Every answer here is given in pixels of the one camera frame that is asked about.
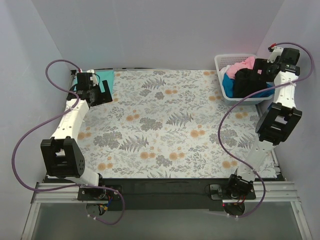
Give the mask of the black t shirt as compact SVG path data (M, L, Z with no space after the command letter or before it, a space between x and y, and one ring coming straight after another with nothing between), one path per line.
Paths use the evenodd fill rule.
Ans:
M259 78L252 78L252 69L242 68L235 73L233 97L244 98L254 92L267 88L267 83Z

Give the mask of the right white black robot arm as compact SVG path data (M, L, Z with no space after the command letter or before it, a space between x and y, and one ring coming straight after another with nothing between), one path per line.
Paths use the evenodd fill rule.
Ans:
M258 170L268 153L287 140L302 117L295 104L295 81L299 78L297 66L300 51L290 47L272 46L268 59L257 58L253 65L252 80L272 81L274 99L256 126L257 139L244 163L240 164L221 193L225 198L244 200L254 193L255 170Z

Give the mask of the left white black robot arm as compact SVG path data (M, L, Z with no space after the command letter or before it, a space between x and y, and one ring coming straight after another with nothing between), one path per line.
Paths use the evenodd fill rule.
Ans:
M89 194L95 200L106 196L101 176L86 166L78 146L78 134L91 107L112 102L115 74L113 71L87 70L77 73L66 98L65 114L55 132L40 144L47 174L79 185L91 185Z

